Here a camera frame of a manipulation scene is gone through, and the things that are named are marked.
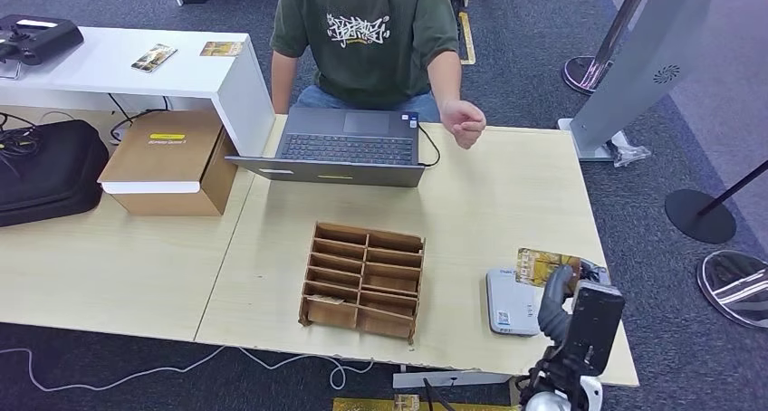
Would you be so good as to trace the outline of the person's left hand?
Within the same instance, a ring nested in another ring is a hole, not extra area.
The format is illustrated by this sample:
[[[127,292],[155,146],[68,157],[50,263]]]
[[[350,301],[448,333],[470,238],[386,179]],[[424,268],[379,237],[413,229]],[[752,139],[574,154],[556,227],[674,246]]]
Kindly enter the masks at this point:
[[[486,128],[485,114],[466,100],[447,100],[438,106],[440,121],[456,144],[470,149]]]

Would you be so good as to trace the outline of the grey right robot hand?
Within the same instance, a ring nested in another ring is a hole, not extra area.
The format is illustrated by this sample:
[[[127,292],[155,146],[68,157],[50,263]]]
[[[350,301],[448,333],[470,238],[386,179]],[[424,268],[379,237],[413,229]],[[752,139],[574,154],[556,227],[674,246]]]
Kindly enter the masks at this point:
[[[578,280],[570,289],[574,278],[569,264],[559,265],[548,276],[538,312],[541,332],[557,347],[613,339],[624,306],[622,294],[589,279]]]

